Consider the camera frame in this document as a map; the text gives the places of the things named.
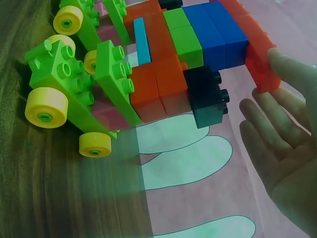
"blue block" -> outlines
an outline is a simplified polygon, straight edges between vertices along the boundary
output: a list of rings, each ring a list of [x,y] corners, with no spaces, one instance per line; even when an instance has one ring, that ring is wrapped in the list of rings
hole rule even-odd
[[[201,4],[226,42],[226,68],[245,64],[249,41],[224,6],[217,2]]]
[[[139,65],[150,63],[151,56],[143,17],[134,19],[133,24]]]
[[[204,65],[208,65],[214,72],[225,69],[225,41],[205,10],[201,5],[186,6],[183,9],[203,48]]]

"toy wheel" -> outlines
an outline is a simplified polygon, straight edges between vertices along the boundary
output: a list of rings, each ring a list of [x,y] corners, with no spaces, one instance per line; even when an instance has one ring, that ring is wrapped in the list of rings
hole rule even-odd
[[[96,73],[96,61],[97,61],[97,51],[89,51],[85,55],[84,67],[87,73],[89,74]]]
[[[99,133],[90,132],[79,137],[79,153],[90,158],[105,157],[111,153],[110,136]]]
[[[75,6],[65,6],[56,14],[53,27],[59,34],[71,36],[76,34],[83,23],[83,12]]]
[[[29,94],[26,119],[42,128],[57,128],[67,120],[68,99],[54,88],[36,88]]]
[[[69,37],[65,35],[53,35],[48,37],[48,40],[53,44],[56,41],[63,41],[65,45],[70,46],[73,52],[76,52],[76,45],[75,42]]]

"building block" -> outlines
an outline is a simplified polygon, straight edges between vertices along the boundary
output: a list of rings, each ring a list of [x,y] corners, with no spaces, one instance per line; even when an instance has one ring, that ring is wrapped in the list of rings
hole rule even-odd
[[[221,3],[227,9],[231,16],[243,16],[250,14],[237,0],[209,0],[209,2],[212,1],[218,1],[219,3]]]
[[[134,36],[134,19],[144,17],[146,14],[155,14],[162,12],[157,1],[144,1],[136,5],[128,6],[126,8],[127,15],[123,18],[124,25],[129,33],[132,43],[135,43]]]
[[[144,123],[166,118],[162,101],[159,97],[153,63],[133,68],[130,75],[135,91],[130,94],[133,108]]]
[[[183,75],[186,64],[179,62],[177,55],[154,61],[158,93],[167,116],[172,117],[191,110],[187,84]]]
[[[162,9],[172,10],[180,8],[183,5],[183,0],[158,0]]]
[[[101,43],[101,40],[97,34],[99,13],[92,8],[94,3],[92,1],[81,0],[61,0],[59,8],[69,5],[79,8],[84,16],[81,28],[77,32],[78,38],[83,43],[87,51],[96,50],[97,44]]]
[[[111,40],[114,46],[123,45],[115,26],[111,23],[110,18],[104,18],[100,21],[100,26],[98,27],[98,35],[101,41]]]
[[[134,33],[137,45],[139,65],[150,63],[151,56],[143,17],[134,20]]]
[[[197,128],[221,123],[223,114],[228,113],[229,95],[219,87],[220,73],[204,65],[185,70],[184,76]]]
[[[102,3],[102,1],[95,4],[94,10],[99,12],[100,18],[108,15],[105,5]]]
[[[115,47],[111,41],[105,41],[97,47],[96,81],[110,98],[119,112],[126,118],[131,126],[142,121],[130,103],[129,94],[134,92],[131,79],[131,65],[122,62],[124,51],[122,46]]]
[[[183,8],[177,8],[163,12],[167,27],[169,30],[173,30],[180,27],[190,26],[190,22],[183,10]]]
[[[123,17],[127,15],[126,4],[124,0],[103,0],[103,3],[108,11],[108,15],[117,29],[118,35],[124,45],[131,45],[131,39],[127,29],[123,23]]]
[[[152,61],[160,61],[177,52],[162,13],[144,16]]]
[[[94,117],[109,131],[128,129],[131,126],[97,84],[94,88],[95,103],[92,106]]]
[[[203,50],[191,26],[173,29],[170,34],[181,62],[189,69],[204,65]]]
[[[184,12],[202,46],[204,65],[213,71],[225,69],[226,44],[201,5],[184,7]]]
[[[221,3],[201,4],[226,43],[226,68],[245,64],[248,39]]]
[[[30,86],[50,87],[62,92],[68,99],[67,118],[84,133],[100,132],[116,138],[92,115],[94,79],[84,72],[82,61],[76,60],[71,46],[63,41],[53,44],[45,40],[25,54],[32,76]]]
[[[281,80],[271,69],[267,52],[276,47],[251,15],[236,16],[236,22],[250,42],[247,49],[246,67],[260,93],[272,92],[279,88]]]

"human hand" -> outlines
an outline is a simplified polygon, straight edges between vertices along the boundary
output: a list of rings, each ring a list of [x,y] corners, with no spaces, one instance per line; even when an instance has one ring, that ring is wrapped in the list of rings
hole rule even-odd
[[[284,88],[252,92],[240,103],[243,143],[265,188],[278,207],[308,235],[317,237],[317,69],[268,52],[278,77],[301,92],[303,100]],[[297,126],[297,121],[308,133]]]

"wooden table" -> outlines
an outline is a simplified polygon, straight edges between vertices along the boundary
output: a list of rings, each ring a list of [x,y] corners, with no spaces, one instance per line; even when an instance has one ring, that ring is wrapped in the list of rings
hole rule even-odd
[[[89,159],[71,123],[41,129],[24,116],[23,56],[54,34],[57,6],[0,0],[0,238],[153,237],[135,129],[119,134],[111,156]]]

